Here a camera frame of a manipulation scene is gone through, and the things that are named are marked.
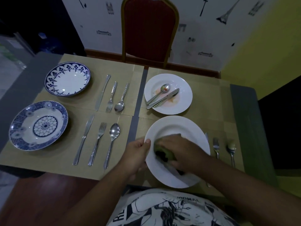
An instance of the cutlery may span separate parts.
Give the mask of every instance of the cutlery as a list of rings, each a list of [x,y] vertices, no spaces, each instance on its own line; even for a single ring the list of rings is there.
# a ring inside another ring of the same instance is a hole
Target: cutlery
[[[115,94],[116,88],[117,88],[117,82],[114,83],[114,86],[113,86],[113,89],[112,89],[111,98],[110,98],[110,100],[108,101],[108,105],[107,105],[107,109],[106,109],[106,112],[107,112],[107,113],[110,113],[111,110],[112,110],[112,107],[113,107],[113,96],[114,96],[114,94]]]
[[[74,158],[73,165],[77,165],[77,163],[78,163],[79,156],[80,156],[80,153],[82,151],[82,146],[84,145],[84,141],[85,141],[86,136],[88,134],[88,131],[89,131],[90,127],[91,127],[93,119],[94,119],[94,114],[91,115],[90,118],[89,118],[89,120],[87,121],[85,132],[84,132],[84,135],[82,136],[82,141],[80,142],[80,146],[79,146],[79,148],[77,150],[77,153],[76,153],[76,156]]]
[[[233,168],[235,168],[235,162],[234,162],[234,157],[233,157],[235,150],[236,150],[236,145],[235,145],[234,141],[232,140],[227,145],[227,152],[229,152],[229,154],[231,155],[231,166]]]
[[[146,105],[149,105],[149,103],[151,103],[153,100],[155,100],[161,93],[168,93],[169,90],[170,90],[170,84],[164,84],[163,86],[161,86],[160,92],[157,93],[155,96],[153,96],[151,99],[149,99],[146,102]]]
[[[158,101],[156,101],[156,102],[154,102],[154,103],[148,105],[148,106],[147,106],[147,109],[150,109],[150,108],[152,108],[152,107],[154,107],[154,106],[156,107],[156,106],[158,106],[159,104],[164,103],[166,100],[168,100],[168,99],[174,97],[175,95],[177,95],[179,91],[180,91],[179,88],[175,89],[174,91],[172,91],[171,93],[169,93],[168,95],[166,95],[164,98],[162,98],[162,99],[160,99],[160,100],[158,100]]]
[[[91,167],[93,165],[93,161],[94,161],[94,158],[95,158],[95,155],[96,155],[96,150],[97,150],[97,147],[98,147],[99,139],[104,134],[104,131],[106,130],[106,127],[107,127],[107,123],[105,123],[105,122],[102,122],[99,126],[98,137],[97,137],[92,155],[91,155],[91,157],[89,159],[89,163],[88,163],[89,167]]]
[[[98,109],[99,109],[99,106],[100,106],[100,103],[101,103],[101,100],[102,100],[102,96],[103,96],[103,93],[104,93],[104,89],[106,88],[106,85],[107,85],[110,77],[111,77],[111,75],[108,74],[107,78],[106,78],[106,81],[105,81],[105,83],[103,85],[102,91],[101,91],[101,93],[100,93],[100,95],[99,95],[99,97],[98,97],[98,99],[96,101],[96,104],[95,104],[95,110],[96,111],[98,111]]]
[[[130,86],[130,84],[127,83],[127,84],[126,84],[126,88],[124,89],[123,95],[122,95],[122,97],[121,97],[121,101],[118,102],[118,103],[115,105],[114,110],[115,110],[116,112],[121,112],[121,111],[124,109],[124,102],[123,102],[123,99],[124,99],[124,96],[126,95],[126,92],[127,92],[128,88],[129,88],[129,86]]]
[[[207,139],[207,142],[209,143],[209,140],[208,140],[208,133],[205,133],[205,137],[206,137],[206,139]],[[206,186],[212,187],[208,182],[206,182]]]
[[[110,159],[110,155],[111,155],[111,151],[112,151],[112,146],[113,146],[113,141],[119,136],[120,133],[120,127],[117,123],[113,124],[111,129],[110,129],[110,137],[111,137],[111,144],[107,153],[107,157],[106,160],[104,161],[103,164],[103,169],[107,169],[108,168],[108,164],[109,164],[109,159]]]
[[[219,139],[216,137],[213,138],[213,149],[216,153],[216,158],[219,159]]]

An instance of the chair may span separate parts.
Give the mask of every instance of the chair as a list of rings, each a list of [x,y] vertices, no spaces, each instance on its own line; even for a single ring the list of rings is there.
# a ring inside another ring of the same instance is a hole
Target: chair
[[[127,53],[165,68],[179,25],[177,8],[169,0],[123,0],[121,22],[122,61]]]

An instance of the hand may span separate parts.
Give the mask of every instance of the hand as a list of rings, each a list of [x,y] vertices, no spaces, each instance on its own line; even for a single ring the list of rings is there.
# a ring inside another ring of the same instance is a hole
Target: hand
[[[147,168],[145,163],[146,155],[151,147],[151,140],[144,138],[130,142],[119,161],[119,165],[129,175],[130,180],[134,180],[136,173]]]
[[[179,135],[164,137],[158,144],[174,153],[177,161],[169,161],[168,163],[180,171],[195,174],[201,159],[208,157],[198,145]]]

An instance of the person's left hand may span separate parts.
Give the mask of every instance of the person's left hand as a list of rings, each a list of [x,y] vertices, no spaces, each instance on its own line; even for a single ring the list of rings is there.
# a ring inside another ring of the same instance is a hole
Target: person's left hand
[[[147,168],[145,158],[151,147],[151,140],[144,138],[130,142],[119,161],[120,167],[127,172],[130,181],[136,178],[136,173]]]

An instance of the table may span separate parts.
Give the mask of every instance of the table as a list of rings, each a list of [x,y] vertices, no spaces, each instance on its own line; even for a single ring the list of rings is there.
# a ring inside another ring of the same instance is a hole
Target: table
[[[31,104],[44,87],[48,71],[56,66],[61,55],[40,52],[21,73],[12,87],[0,100],[0,153],[8,141],[11,121],[27,105]],[[132,117],[127,142],[136,137],[138,115],[148,71],[144,69],[134,116]],[[253,88],[231,85],[235,120],[240,139],[245,172],[269,185],[277,186],[265,131]],[[41,172],[0,165],[0,169],[19,177],[39,176]]]

